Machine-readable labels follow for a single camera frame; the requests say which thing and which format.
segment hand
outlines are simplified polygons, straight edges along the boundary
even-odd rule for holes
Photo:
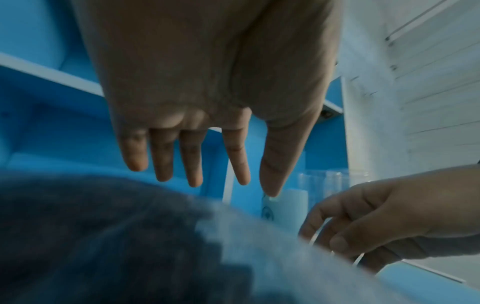
[[[300,229],[378,272],[402,259],[480,253],[480,166],[366,183],[317,204]]]
[[[340,0],[72,0],[127,166],[173,174],[179,139],[191,186],[200,146],[221,127],[240,184],[251,113],[268,135],[260,168],[276,196],[319,117],[340,37]]]

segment person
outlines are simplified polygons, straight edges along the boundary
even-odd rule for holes
[[[300,236],[373,273],[402,259],[480,253],[480,166],[361,184],[309,213]]]
[[[253,113],[268,134],[260,183],[277,196],[318,120],[332,78],[340,0],[70,0],[108,102],[123,158],[159,181],[173,175],[174,141],[191,186],[201,143],[220,127],[240,184]]]

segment wooden plank wall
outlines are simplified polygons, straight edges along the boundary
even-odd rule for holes
[[[412,173],[480,160],[479,16],[462,0],[389,48]]]

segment palm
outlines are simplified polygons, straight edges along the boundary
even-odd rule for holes
[[[260,169],[276,195],[318,118],[340,35],[338,1],[74,0],[125,162],[173,173],[179,138],[187,178],[202,183],[200,145],[221,127],[241,184],[251,112],[267,121]]]

